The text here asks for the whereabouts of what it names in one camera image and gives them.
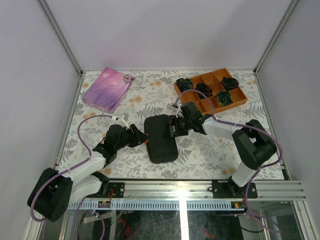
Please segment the black plastic tool case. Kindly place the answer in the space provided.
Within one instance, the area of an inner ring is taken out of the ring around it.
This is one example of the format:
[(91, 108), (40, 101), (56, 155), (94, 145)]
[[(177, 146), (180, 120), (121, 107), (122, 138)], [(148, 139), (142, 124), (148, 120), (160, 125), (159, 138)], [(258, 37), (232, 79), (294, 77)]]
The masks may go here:
[(146, 149), (153, 164), (174, 162), (179, 155), (176, 139), (170, 133), (170, 117), (165, 114), (150, 116), (144, 121), (148, 135)]

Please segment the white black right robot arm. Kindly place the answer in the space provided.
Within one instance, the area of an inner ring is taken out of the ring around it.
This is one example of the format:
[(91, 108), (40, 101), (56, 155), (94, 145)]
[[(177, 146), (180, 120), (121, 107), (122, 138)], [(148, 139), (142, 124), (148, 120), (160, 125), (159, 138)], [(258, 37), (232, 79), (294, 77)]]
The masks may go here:
[(180, 110), (182, 115), (169, 116), (171, 137), (187, 136), (192, 130), (234, 142), (241, 163), (230, 177), (227, 188), (233, 197), (245, 193), (248, 182), (278, 151), (275, 140), (258, 120), (252, 119), (246, 124), (240, 124), (218, 119), (212, 114), (203, 115), (191, 101), (183, 104)]

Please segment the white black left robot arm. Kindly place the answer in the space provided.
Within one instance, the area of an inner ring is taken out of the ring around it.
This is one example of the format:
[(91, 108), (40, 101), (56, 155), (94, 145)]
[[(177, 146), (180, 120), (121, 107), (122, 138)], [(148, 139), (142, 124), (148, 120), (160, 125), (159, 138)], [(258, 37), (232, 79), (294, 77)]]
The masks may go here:
[(110, 190), (109, 179), (100, 170), (115, 160), (119, 150), (147, 141), (148, 135), (134, 124), (129, 127), (113, 124), (84, 160), (60, 170), (45, 169), (27, 200), (32, 219), (55, 222), (78, 200), (91, 195), (105, 197)]

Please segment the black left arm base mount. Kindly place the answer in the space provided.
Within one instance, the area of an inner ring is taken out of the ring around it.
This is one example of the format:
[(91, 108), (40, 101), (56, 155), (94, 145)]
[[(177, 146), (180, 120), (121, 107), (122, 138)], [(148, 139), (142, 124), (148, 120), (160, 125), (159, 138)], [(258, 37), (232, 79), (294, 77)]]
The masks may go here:
[(93, 194), (94, 198), (123, 198), (125, 193), (124, 182), (109, 182), (97, 193)]

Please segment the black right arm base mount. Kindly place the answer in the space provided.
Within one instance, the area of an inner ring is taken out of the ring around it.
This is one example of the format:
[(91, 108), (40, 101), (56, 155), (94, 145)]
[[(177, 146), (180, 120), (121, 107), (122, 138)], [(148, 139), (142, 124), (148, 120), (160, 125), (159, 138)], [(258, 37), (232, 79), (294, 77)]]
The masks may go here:
[(229, 180), (212, 180), (211, 188), (215, 199), (244, 199), (246, 196), (247, 184), (238, 187)]

